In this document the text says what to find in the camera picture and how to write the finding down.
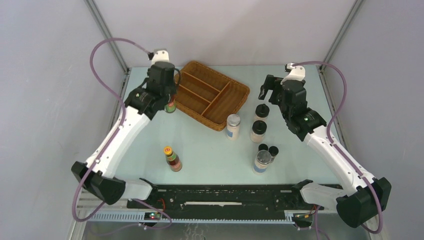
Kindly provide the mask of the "red sauce bottle yellow cap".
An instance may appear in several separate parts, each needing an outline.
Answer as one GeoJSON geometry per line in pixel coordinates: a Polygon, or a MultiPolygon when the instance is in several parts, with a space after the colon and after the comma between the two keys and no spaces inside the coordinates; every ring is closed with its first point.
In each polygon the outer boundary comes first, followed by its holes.
{"type": "Polygon", "coordinates": [[[175,103],[175,97],[176,96],[173,95],[170,99],[170,102],[165,106],[164,110],[165,110],[166,113],[171,114],[171,113],[175,112],[175,110],[177,109],[176,103],[175,103]]]}

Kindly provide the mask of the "clear-lid white spice jar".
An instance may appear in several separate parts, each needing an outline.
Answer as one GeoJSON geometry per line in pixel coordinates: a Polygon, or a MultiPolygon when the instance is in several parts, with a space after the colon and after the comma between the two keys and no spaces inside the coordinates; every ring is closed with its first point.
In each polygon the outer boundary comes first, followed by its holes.
{"type": "Polygon", "coordinates": [[[235,141],[240,132],[241,118],[237,114],[230,114],[226,119],[226,136],[229,140],[235,141]]]}

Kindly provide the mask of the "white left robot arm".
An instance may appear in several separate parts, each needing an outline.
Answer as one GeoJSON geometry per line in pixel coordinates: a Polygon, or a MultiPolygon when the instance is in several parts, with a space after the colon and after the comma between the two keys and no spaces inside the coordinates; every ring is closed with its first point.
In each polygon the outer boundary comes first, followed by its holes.
{"type": "Polygon", "coordinates": [[[82,187],[108,205],[118,200],[138,199],[145,208],[153,208],[158,194],[146,180],[122,180],[116,177],[118,166],[136,136],[163,111],[177,93],[176,67],[157,61],[147,69],[142,85],[127,96],[117,122],[99,148],[85,161],[75,162],[71,171],[82,187]]]}

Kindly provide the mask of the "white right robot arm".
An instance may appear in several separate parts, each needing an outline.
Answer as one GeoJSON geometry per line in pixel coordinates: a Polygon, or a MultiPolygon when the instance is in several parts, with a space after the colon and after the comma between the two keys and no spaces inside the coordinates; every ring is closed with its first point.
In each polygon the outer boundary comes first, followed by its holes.
{"type": "Polygon", "coordinates": [[[364,226],[386,209],[392,185],[385,177],[377,179],[337,141],[321,115],[308,107],[304,85],[305,80],[268,74],[258,99],[264,100],[268,91],[272,92],[268,101],[279,107],[289,131],[323,159],[341,188],[304,180],[295,186],[291,204],[297,209],[314,204],[336,210],[349,227],[364,226]]]}

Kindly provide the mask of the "black-cap spice bottle far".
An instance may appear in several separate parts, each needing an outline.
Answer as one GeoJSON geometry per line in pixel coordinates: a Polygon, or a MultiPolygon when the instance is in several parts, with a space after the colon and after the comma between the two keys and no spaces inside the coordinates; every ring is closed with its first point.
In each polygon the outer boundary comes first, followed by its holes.
{"type": "Polygon", "coordinates": [[[265,104],[259,104],[255,108],[253,121],[266,121],[269,116],[270,108],[265,104]]]}

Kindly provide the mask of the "black-cap spice bottle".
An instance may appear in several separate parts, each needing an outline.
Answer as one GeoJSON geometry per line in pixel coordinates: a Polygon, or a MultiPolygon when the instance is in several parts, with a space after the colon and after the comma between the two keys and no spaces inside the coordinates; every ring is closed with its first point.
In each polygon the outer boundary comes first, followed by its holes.
{"type": "Polygon", "coordinates": [[[259,104],[255,108],[253,121],[266,121],[269,116],[270,108],[265,104],[259,104]]]}
{"type": "Polygon", "coordinates": [[[267,131],[267,124],[263,120],[256,120],[251,127],[250,139],[254,143],[261,143],[267,131]]]}

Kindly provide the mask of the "brown wicker divided tray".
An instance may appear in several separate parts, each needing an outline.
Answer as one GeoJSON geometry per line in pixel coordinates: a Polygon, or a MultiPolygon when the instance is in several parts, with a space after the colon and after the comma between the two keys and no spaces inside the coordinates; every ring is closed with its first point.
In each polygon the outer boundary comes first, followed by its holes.
{"type": "Polygon", "coordinates": [[[247,85],[198,61],[188,62],[180,73],[176,108],[218,132],[226,127],[227,117],[236,114],[250,94],[247,85]]]}

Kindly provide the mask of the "black-cap spice bottle near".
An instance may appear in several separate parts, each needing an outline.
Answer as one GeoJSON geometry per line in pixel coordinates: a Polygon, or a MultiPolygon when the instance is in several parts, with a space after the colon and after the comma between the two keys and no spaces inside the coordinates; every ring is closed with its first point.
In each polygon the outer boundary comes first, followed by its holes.
{"type": "Polygon", "coordinates": [[[261,143],[267,131],[267,124],[263,120],[256,120],[251,127],[250,139],[254,143],[261,143]]]}

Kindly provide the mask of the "small black-cap bottle left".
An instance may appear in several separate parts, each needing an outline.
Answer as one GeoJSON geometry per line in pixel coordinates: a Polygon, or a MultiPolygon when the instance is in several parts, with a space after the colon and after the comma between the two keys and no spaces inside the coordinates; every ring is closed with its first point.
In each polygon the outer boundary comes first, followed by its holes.
{"type": "Polygon", "coordinates": [[[267,144],[265,144],[265,143],[261,143],[259,146],[258,146],[258,151],[268,151],[269,150],[269,147],[268,147],[268,145],[267,144]]]}

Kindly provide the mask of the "small black-cap bottle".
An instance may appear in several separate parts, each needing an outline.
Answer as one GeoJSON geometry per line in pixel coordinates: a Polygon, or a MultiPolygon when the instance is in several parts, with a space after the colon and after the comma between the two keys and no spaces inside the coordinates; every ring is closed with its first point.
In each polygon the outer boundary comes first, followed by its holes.
{"type": "Polygon", "coordinates": [[[265,143],[261,143],[259,146],[258,146],[258,151],[268,151],[269,150],[269,147],[268,147],[268,145],[267,144],[265,144],[265,143]]]}
{"type": "Polygon", "coordinates": [[[271,156],[271,158],[270,158],[270,164],[272,164],[273,162],[274,162],[274,160],[275,160],[275,158],[276,158],[276,156],[278,155],[278,153],[279,153],[279,149],[278,149],[278,147],[277,146],[270,146],[269,148],[268,148],[268,152],[269,152],[269,154],[270,154],[270,156],[271,156]]]}

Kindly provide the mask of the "small black-cap bottle right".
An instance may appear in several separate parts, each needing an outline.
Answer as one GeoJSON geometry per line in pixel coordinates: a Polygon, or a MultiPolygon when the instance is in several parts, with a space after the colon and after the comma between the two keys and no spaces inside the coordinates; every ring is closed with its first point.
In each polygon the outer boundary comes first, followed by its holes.
{"type": "Polygon", "coordinates": [[[270,158],[270,164],[272,164],[273,162],[274,162],[274,160],[275,160],[275,158],[276,158],[276,156],[278,155],[278,153],[279,153],[279,149],[278,149],[278,147],[277,146],[270,146],[269,148],[268,148],[268,152],[269,152],[269,154],[270,154],[270,156],[271,156],[271,158],[270,158]]]}

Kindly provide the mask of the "clear-lid blue-label spice jar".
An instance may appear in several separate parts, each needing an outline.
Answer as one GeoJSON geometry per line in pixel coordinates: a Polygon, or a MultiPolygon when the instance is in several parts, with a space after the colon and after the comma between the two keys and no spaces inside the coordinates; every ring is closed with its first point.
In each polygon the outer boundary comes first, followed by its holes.
{"type": "Polygon", "coordinates": [[[252,170],[255,174],[263,174],[272,161],[272,156],[267,150],[257,152],[254,159],[252,170]]]}

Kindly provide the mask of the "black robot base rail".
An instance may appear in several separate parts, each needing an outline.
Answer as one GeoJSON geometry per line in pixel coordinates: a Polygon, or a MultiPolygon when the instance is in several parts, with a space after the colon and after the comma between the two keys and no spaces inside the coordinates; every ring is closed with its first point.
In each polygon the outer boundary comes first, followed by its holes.
{"type": "Polygon", "coordinates": [[[292,184],[158,184],[145,203],[189,221],[284,221],[289,211],[313,209],[292,184]]]}

